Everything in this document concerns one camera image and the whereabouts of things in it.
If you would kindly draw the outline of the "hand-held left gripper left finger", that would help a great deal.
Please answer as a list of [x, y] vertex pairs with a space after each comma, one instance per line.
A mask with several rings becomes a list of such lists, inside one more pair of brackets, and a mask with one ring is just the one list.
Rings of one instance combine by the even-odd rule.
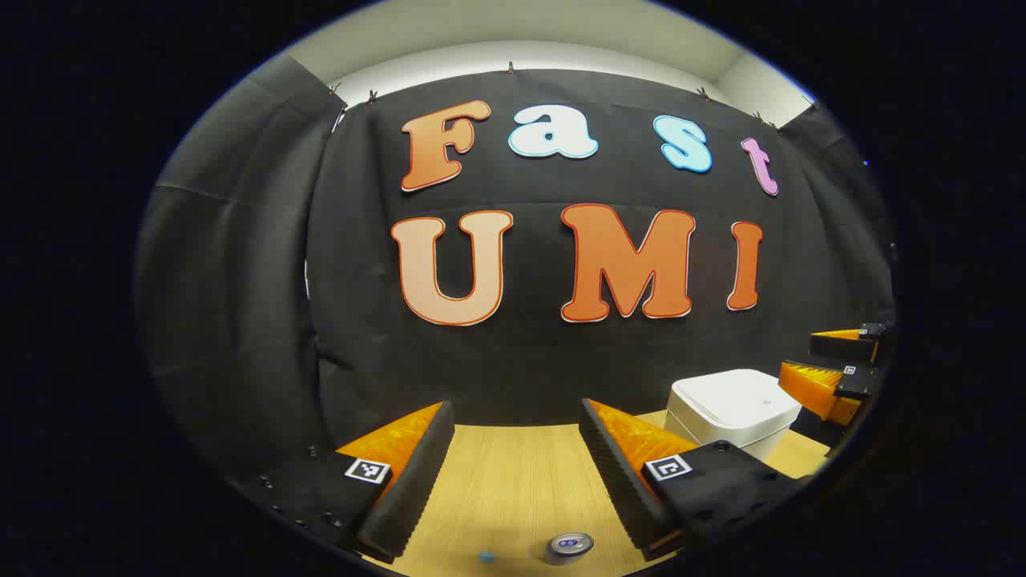
[[453, 432], [453, 405], [440, 401], [228, 484], [323, 547], [392, 563], [406, 552]]

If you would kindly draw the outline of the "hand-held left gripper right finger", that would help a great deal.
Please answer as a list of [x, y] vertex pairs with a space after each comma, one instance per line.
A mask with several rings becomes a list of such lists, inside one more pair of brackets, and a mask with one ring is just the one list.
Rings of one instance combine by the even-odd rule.
[[634, 547], [652, 561], [737, 536], [806, 485], [728, 441], [690, 443], [594, 399], [580, 437]]

